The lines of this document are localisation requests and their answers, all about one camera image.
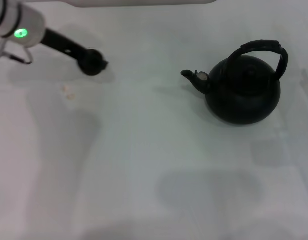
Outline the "small black teacup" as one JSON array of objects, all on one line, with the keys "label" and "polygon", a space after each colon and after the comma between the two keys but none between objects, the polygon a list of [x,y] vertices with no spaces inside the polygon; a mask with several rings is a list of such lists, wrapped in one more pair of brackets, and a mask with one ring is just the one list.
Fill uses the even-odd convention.
[{"label": "small black teacup", "polygon": [[102,70],[99,69],[100,59],[104,59],[102,54],[95,49],[88,49],[81,60],[77,61],[81,72],[87,76],[96,76]]}]

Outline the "black teapot with arched handle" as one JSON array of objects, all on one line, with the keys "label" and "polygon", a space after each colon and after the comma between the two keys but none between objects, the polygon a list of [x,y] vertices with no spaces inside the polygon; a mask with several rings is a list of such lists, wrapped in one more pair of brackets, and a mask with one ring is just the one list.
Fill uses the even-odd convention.
[{"label": "black teapot with arched handle", "polygon": [[[280,56],[276,69],[251,52]],[[219,119],[234,125],[251,125],[267,118],[277,107],[280,79],[288,65],[288,53],[276,40],[257,40],[242,45],[219,62],[210,73],[182,70],[181,75],[205,96]]]}]

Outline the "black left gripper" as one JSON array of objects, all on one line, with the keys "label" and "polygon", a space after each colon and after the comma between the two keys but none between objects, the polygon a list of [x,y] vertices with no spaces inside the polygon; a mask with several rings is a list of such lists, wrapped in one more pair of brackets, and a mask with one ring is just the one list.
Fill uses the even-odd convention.
[{"label": "black left gripper", "polygon": [[[77,61],[82,60],[87,54],[87,50],[84,47],[48,28],[41,40],[41,44]],[[105,59],[100,59],[99,69],[101,71],[105,70],[107,65],[108,62]]]}]

